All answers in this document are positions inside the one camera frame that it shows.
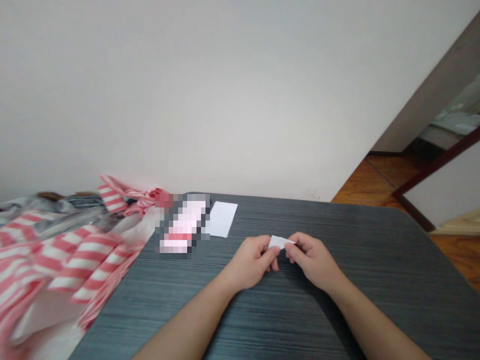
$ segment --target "wood grain tabletop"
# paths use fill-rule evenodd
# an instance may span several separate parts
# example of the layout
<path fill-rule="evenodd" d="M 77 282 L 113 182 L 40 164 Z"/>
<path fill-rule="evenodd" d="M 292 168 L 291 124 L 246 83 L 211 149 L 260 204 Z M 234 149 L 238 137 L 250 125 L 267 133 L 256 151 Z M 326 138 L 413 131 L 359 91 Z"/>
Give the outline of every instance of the wood grain tabletop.
<path fill-rule="evenodd" d="M 478 359 L 480 295 L 409 215 L 315 201 L 211 199 L 238 204 L 229 237 L 200 240 L 201 253 L 208 252 L 203 258 L 166 260 L 155 252 L 155 233 L 70 359 L 130 359 L 220 272 L 245 237 L 287 238 L 296 231 L 321 239 L 350 280 L 432 358 Z M 284 250 L 278 262 L 280 271 L 235 296 L 205 358 L 364 359 L 330 297 Z"/>

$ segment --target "left hand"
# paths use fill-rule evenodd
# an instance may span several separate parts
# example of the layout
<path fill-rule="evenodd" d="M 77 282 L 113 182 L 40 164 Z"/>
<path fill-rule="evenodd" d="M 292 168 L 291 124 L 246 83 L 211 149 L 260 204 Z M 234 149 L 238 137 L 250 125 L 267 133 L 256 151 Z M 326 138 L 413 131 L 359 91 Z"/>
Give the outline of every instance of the left hand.
<path fill-rule="evenodd" d="M 277 256 L 278 246 L 269 249 L 270 235 L 247 237 L 236 251 L 233 258 L 221 271 L 221 275 L 239 292 L 259 283 L 265 272 L 279 270 Z"/>

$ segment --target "pile of clothes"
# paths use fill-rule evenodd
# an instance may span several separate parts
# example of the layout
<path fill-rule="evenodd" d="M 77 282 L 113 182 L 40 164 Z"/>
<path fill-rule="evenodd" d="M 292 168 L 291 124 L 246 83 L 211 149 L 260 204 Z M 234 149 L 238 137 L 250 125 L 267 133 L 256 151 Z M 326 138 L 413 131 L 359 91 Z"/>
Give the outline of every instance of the pile of clothes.
<path fill-rule="evenodd" d="M 0 204 L 0 359 L 67 359 L 154 233 L 168 193 L 101 179 Z"/>

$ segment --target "white wall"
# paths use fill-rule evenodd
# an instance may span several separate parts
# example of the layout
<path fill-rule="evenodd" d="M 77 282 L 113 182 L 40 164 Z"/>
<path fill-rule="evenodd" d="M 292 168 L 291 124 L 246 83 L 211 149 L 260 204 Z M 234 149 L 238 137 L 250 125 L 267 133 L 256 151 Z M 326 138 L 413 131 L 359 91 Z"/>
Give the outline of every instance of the white wall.
<path fill-rule="evenodd" d="M 479 0 L 3 1 L 0 200 L 94 189 L 330 201 Z"/>
<path fill-rule="evenodd" d="M 480 142 L 404 196 L 435 226 L 480 208 Z"/>

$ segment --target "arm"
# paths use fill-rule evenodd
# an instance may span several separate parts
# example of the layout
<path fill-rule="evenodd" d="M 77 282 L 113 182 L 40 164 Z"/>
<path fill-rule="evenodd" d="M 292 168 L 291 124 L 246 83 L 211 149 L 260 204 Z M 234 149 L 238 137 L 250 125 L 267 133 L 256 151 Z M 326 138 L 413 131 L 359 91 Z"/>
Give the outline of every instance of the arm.
<path fill-rule="evenodd" d="M 290 236 L 286 257 L 336 303 L 368 360 L 430 359 L 340 270 L 325 245 L 301 232 Z"/>
<path fill-rule="evenodd" d="M 267 250 L 270 236 L 247 237 L 227 266 L 172 317 L 132 358 L 200 359 L 230 300 L 255 286 L 270 265 L 279 270 L 279 247 Z"/>

